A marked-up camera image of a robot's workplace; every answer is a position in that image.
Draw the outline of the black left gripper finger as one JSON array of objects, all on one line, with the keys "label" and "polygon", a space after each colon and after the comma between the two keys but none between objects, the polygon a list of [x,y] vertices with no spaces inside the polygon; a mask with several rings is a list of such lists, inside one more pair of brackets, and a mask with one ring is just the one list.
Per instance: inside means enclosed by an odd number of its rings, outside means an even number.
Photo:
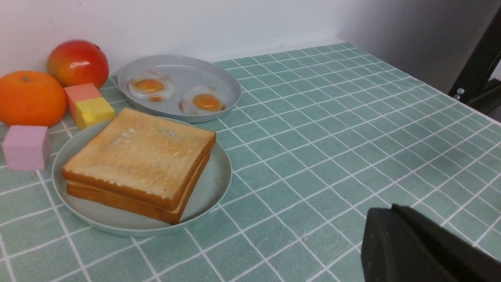
[{"label": "black left gripper finger", "polygon": [[499,282],[501,264],[408,206],[370,208],[361,247],[367,282]]}]

